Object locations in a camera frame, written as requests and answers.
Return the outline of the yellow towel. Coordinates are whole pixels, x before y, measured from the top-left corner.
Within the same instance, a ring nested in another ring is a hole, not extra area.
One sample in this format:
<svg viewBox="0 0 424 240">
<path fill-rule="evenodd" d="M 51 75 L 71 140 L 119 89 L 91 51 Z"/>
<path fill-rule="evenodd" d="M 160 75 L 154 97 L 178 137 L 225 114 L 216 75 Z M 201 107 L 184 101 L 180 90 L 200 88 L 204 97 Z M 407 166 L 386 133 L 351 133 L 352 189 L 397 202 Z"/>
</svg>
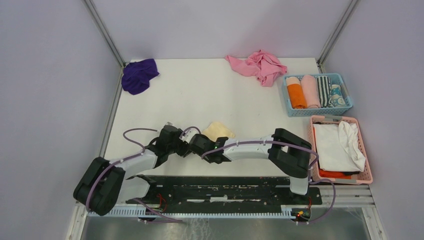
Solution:
<svg viewBox="0 0 424 240">
<path fill-rule="evenodd" d="M 213 142 L 215 142 L 218 138 L 221 137 L 228 137 L 230 139 L 233 139 L 236 136 L 229 128 L 227 128 L 223 123 L 219 121 L 212 122 L 201 133 Z"/>
</svg>

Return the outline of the teal patterned towel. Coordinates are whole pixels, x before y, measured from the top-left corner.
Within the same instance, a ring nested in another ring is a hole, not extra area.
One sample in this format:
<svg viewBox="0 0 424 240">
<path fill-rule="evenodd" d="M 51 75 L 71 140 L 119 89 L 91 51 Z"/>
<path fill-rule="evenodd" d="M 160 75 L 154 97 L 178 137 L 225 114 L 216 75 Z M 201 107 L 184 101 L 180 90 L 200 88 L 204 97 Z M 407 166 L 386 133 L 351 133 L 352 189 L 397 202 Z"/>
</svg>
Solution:
<svg viewBox="0 0 424 240">
<path fill-rule="evenodd" d="M 346 107 L 346 101 L 342 94 L 341 86 L 338 84 L 331 85 L 331 100 L 334 107 Z"/>
</svg>

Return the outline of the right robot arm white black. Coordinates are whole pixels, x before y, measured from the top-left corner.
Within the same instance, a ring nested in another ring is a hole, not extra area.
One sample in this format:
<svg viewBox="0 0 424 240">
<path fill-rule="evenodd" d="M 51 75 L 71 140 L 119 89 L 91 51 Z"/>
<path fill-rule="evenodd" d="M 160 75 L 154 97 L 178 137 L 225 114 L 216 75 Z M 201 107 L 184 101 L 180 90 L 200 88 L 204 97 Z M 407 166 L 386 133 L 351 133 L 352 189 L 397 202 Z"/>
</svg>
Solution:
<svg viewBox="0 0 424 240">
<path fill-rule="evenodd" d="M 224 136 L 215 141 L 186 129 L 179 139 L 184 145 L 183 154 L 196 154 L 211 164 L 269 160 L 289 177 L 288 196 L 293 203 L 302 204 L 309 198 L 310 157 L 317 153 L 308 141 L 286 129 L 277 128 L 273 134 L 259 138 L 238 140 Z"/>
</svg>

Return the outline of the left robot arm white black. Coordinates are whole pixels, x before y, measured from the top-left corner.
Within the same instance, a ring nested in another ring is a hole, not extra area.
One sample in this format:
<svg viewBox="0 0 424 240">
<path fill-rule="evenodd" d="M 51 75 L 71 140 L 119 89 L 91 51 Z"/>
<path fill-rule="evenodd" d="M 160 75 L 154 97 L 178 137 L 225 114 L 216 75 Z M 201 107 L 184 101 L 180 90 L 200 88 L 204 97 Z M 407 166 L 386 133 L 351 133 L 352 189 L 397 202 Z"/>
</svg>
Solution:
<svg viewBox="0 0 424 240">
<path fill-rule="evenodd" d="M 197 127 L 185 130 L 173 125 L 164 125 L 147 146 L 127 137 L 126 130 L 123 137 L 141 149 L 129 156 L 116 160 L 107 160 L 101 156 L 93 159 L 88 169 L 73 191 L 73 198 L 85 205 L 88 212 L 99 216 L 108 214 L 123 197 L 121 190 L 125 188 L 138 188 L 138 197 L 147 204 L 154 202 L 158 191 L 141 179 L 136 182 L 136 175 L 153 170 L 164 164 L 170 155 L 187 156 L 188 143 L 197 133 Z"/>
</svg>

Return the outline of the green white striped towel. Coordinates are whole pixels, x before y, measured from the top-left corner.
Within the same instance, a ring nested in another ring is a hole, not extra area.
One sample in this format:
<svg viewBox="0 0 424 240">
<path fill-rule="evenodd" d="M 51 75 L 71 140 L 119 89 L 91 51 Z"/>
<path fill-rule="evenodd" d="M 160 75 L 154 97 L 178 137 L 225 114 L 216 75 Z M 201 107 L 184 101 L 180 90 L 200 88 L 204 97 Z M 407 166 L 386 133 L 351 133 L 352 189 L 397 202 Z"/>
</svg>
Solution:
<svg viewBox="0 0 424 240">
<path fill-rule="evenodd" d="M 320 75 L 316 78 L 316 80 L 320 106 L 322 108 L 333 108 L 334 105 L 331 95 L 331 79 L 326 75 Z"/>
</svg>

